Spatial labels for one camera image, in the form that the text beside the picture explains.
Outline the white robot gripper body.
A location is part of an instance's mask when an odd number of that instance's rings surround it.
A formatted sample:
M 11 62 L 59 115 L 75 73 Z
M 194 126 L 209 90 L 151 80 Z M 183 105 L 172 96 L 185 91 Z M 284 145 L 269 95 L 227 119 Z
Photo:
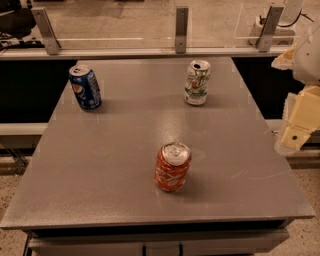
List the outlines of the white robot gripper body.
M 320 26 L 310 26 L 297 41 L 293 77 L 303 84 L 320 85 Z

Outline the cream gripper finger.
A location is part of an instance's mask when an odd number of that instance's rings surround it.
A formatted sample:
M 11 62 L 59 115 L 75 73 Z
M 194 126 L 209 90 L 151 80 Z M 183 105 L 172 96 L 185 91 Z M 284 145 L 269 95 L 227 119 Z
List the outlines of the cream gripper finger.
M 298 94 L 289 93 L 274 149 L 284 156 L 298 152 L 320 127 L 320 87 L 306 85 Z
M 292 70 L 296 45 L 291 45 L 284 53 L 276 57 L 271 66 L 278 70 Z

